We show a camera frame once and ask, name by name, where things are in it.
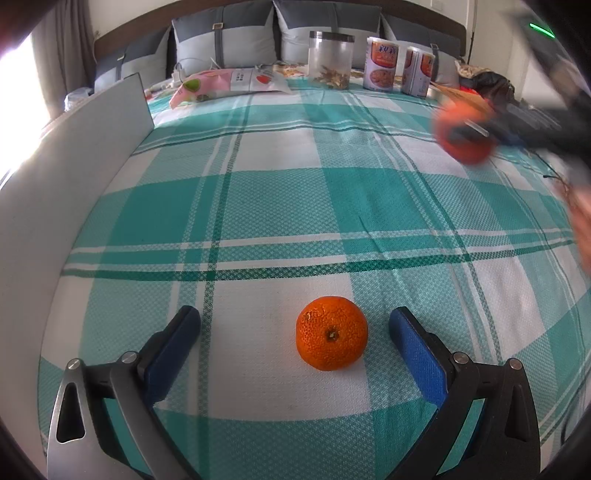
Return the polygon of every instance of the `window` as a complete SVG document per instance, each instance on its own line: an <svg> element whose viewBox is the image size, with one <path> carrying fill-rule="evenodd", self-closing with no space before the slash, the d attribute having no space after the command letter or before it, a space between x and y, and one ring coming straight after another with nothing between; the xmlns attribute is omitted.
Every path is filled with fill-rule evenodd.
<svg viewBox="0 0 591 480"><path fill-rule="evenodd" d="M0 59L0 186L37 149L49 119L29 36Z"/></svg>

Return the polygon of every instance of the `can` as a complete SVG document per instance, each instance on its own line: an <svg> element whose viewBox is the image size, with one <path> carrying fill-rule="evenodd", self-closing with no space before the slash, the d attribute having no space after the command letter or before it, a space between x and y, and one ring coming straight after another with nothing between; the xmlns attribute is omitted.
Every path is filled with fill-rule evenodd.
<svg viewBox="0 0 591 480"><path fill-rule="evenodd" d="M435 55L416 47L407 48L402 73L401 91L407 95L425 98L433 75Z"/></svg>
<svg viewBox="0 0 591 480"><path fill-rule="evenodd" d="M398 45L383 38L368 37L363 88L392 92L398 61Z"/></svg>

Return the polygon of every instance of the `orange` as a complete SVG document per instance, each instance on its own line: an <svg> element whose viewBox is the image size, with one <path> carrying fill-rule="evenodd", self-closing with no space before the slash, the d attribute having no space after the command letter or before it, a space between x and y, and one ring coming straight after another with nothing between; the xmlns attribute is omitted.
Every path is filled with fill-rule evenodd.
<svg viewBox="0 0 591 480"><path fill-rule="evenodd" d="M363 354L368 343L368 323L352 301L320 297L298 316L295 342L304 362L318 370L337 370Z"/></svg>
<svg viewBox="0 0 591 480"><path fill-rule="evenodd" d="M495 148L495 142L483 138L478 142L465 141L451 143L447 139L453 127L465 125L466 120L482 122L490 118L492 111L484 112L467 102L449 102L439 109L433 118L433 133L441 147L458 162L464 165L477 165L486 161Z"/></svg>

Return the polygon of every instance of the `pillow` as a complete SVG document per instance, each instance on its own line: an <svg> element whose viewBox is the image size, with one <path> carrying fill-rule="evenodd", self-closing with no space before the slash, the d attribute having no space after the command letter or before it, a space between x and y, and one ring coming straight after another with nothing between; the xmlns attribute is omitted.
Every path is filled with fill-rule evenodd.
<svg viewBox="0 0 591 480"><path fill-rule="evenodd" d="M166 79L166 52L170 27L141 37L96 64L95 92L134 73L144 88Z"/></svg>
<svg viewBox="0 0 591 480"><path fill-rule="evenodd" d="M208 8L173 20L177 61L187 75L220 68L254 67L277 61L271 0Z"/></svg>
<svg viewBox="0 0 591 480"><path fill-rule="evenodd" d="M422 51L433 53L431 44L436 44L439 48L439 52L437 52L439 66L437 78L433 81L447 87L459 88L460 77L456 68L456 57L460 56L459 38L392 15L382 15L382 21L386 39L396 42L399 47L396 75L402 75L404 71L404 60L408 47L416 47Z"/></svg>
<svg viewBox="0 0 591 480"><path fill-rule="evenodd" d="M308 63L310 31L333 31L355 37L353 67L365 66L367 38L379 36L380 7L312 0L273 1L281 29L281 60Z"/></svg>

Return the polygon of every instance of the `bedsheet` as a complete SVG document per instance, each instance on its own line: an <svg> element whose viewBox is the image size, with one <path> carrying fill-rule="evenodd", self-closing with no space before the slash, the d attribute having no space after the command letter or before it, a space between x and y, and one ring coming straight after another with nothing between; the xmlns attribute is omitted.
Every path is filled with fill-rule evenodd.
<svg viewBox="0 0 591 480"><path fill-rule="evenodd" d="M155 410L202 477L383 479L434 412L388 336L405 305L451 351L524 363L547 462L589 370L591 302L544 166L499 150L464 168L435 143L430 100L289 83L292 95L150 103L155 129L60 278L40 360L44 442L68 359L113 361L190 304L202 334ZM341 371L296 351L295 319L323 295L369 323L363 357Z"/></svg>

